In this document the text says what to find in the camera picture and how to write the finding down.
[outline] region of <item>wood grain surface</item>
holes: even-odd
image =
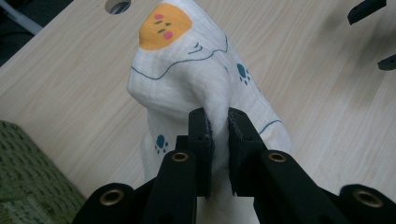
[[[197,0],[228,35],[290,132],[291,155],[316,183],[396,201],[396,1],[349,25],[360,0]],[[75,0],[0,69],[0,119],[12,121],[89,196],[144,183],[146,109],[127,92],[138,30],[158,1]]]

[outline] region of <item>white cloth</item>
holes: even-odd
[[[214,186],[212,199],[200,202],[198,220],[257,222],[252,201],[231,192],[228,108],[246,112],[269,149],[288,152],[291,143],[231,41],[192,0],[162,1],[143,23],[139,41],[127,90],[148,110],[149,132],[141,143],[146,179],[157,174],[177,136],[187,135],[189,113],[203,107],[215,143]]]

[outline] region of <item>green knitted cloth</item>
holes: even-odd
[[[17,125],[0,121],[0,223],[71,223],[85,199]]]

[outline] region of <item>paw print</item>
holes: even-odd
[[[238,68],[239,75],[241,76],[239,79],[241,82],[245,82],[245,85],[247,85],[250,81],[250,74],[248,73],[248,70],[240,63],[237,64],[236,67]]]
[[[160,154],[162,151],[163,153],[166,153],[166,148],[168,147],[168,142],[165,141],[165,137],[160,134],[157,137],[157,144],[155,146],[155,150],[157,150],[157,153]]]

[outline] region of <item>yellow cartoon face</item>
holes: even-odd
[[[140,28],[140,48],[162,49],[185,34],[191,26],[189,16],[180,8],[167,3],[159,4]]]

